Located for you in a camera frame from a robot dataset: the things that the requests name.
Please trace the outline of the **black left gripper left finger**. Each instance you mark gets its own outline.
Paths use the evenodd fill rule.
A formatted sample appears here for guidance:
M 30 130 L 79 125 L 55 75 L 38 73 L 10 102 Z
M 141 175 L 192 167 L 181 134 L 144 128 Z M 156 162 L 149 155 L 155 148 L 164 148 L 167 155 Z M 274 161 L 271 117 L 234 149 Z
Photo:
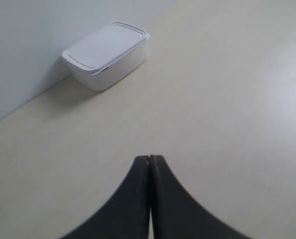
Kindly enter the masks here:
M 147 239 L 149 236 L 149 156 L 135 157 L 108 201 L 64 239 Z

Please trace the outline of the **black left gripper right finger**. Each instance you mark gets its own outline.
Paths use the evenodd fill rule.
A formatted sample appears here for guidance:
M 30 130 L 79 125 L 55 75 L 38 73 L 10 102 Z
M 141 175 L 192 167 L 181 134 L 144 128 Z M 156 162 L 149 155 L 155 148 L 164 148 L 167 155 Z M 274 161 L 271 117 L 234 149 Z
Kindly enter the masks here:
M 151 155 L 150 209 L 156 239 L 243 239 L 245 235 L 216 218 L 182 186 L 165 158 Z

